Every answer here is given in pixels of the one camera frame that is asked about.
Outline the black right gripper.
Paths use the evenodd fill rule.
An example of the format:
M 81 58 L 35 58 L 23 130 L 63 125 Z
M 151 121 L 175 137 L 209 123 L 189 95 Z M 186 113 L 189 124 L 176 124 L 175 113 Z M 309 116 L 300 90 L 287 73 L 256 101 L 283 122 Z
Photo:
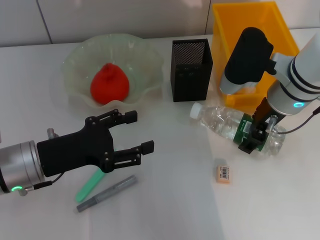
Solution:
M 250 138 L 244 139 L 238 146 L 238 149 L 251 154 L 253 150 L 260 146 L 269 135 L 266 132 L 269 124 L 267 120 L 272 116 L 278 117 L 278 114 L 270 106 L 268 99 L 264 97 L 252 115 L 253 122 L 250 127 Z

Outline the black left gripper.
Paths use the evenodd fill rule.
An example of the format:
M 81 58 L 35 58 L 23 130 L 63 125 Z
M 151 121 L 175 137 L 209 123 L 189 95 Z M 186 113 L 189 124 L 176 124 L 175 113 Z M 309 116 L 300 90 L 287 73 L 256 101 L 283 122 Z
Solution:
M 142 156 L 154 152 L 154 141 L 114 151 L 109 131 L 109 128 L 137 121 L 136 110 L 122 114 L 114 109 L 88 117 L 77 132 L 38 142 L 36 147 L 44 175 L 52 177 L 88 165 L 99 167 L 104 173 L 140 165 Z

